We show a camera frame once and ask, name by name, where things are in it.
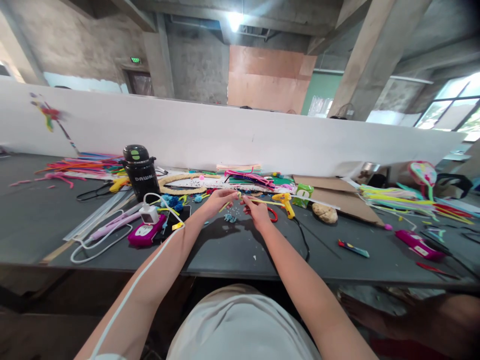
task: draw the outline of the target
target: yellow glue gun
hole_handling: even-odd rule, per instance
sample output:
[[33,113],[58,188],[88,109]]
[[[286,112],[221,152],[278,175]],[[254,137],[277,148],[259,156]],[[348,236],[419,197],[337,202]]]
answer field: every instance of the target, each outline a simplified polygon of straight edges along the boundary
[[126,183],[128,183],[130,181],[130,179],[128,177],[121,177],[121,178],[118,178],[118,179],[113,179],[113,185],[110,186],[110,189],[109,191],[111,193],[116,193],[120,190],[120,188],[125,185]]
[[286,213],[288,215],[288,218],[290,220],[295,217],[294,209],[292,208],[292,205],[290,205],[290,200],[292,199],[292,196],[288,192],[273,195],[271,197],[271,199],[274,200],[274,201],[279,201],[283,204],[283,206],[286,209]]

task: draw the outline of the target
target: window frame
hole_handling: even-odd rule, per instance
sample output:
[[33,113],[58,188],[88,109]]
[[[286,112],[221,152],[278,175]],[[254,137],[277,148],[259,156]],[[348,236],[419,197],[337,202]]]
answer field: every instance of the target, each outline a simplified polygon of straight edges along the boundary
[[[444,88],[445,86],[451,81],[451,80],[455,80],[454,78],[453,79],[450,79],[442,88],[441,90],[438,92],[440,93]],[[472,81],[469,80],[465,86],[461,89],[461,91],[458,93],[458,95],[456,97],[448,97],[448,98],[436,98],[436,99],[433,99],[432,101],[430,101],[430,104],[428,104],[427,108],[425,109],[424,112],[421,113],[421,116],[418,118],[418,120],[415,122],[415,125],[413,125],[414,128],[417,127],[417,125],[420,123],[420,121],[422,120],[422,118],[424,117],[425,113],[430,109],[430,107],[432,106],[433,103],[436,103],[436,102],[440,102],[440,101],[450,101],[451,103],[445,108],[445,110],[442,112],[442,114],[440,115],[440,117],[437,119],[437,121],[435,122],[435,124],[437,124],[442,118],[443,116],[445,115],[445,113],[452,107],[453,103],[457,100],[470,100],[470,99],[477,99],[476,103],[475,103],[475,106],[471,109],[471,111],[458,123],[458,125],[453,128],[451,131],[452,132],[458,132],[459,129],[462,128],[463,125],[465,125],[465,123],[470,119],[470,117],[475,114],[475,112],[480,108],[480,94],[479,95],[473,95],[473,96],[462,96],[462,93],[467,89],[467,87],[470,85]],[[466,141],[464,140],[463,143],[467,143],[467,144],[473,144],[475,141]]]

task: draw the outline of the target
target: person's left hand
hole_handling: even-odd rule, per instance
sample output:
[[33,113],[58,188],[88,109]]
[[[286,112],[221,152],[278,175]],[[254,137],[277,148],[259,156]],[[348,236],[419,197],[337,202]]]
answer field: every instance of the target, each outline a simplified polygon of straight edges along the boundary
[[208,197],[208,200],[195,212],[203,214],[206,219],[211,219],[217,215],[223,206],[230,202],[227,205],[227,209],[230,209],[234,204],[235,200],[239,199],[238,190],[233,189],[219,189],[212,192]]

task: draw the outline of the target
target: person's right hand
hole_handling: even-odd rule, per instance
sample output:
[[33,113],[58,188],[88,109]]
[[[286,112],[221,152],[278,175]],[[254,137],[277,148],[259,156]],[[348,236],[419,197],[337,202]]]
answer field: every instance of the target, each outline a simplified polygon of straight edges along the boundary
[[268,227],[273,226],[272,221],[270,220],[270,214],[267,208],[267,204],[262,202],[253,202],[250,199],[255,199],[252,196],[244,195],[242,197],[242,201],[240,205],[245,204],[246,206],[243,208],[243,212],[248,214],[253,219],[253,225],[255,228],[262,232],[266,230]]

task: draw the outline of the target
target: green wall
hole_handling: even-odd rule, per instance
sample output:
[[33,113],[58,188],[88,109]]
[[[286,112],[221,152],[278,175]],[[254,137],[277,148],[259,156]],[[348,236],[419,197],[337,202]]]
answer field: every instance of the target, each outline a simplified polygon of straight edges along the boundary
[[301,114],[309,114],[310,104],[312,103],[314,96],[333,99],[340,85],[340,80],[342,80],[342,75],[313,73],[311,76],[310,85],[306,91]]

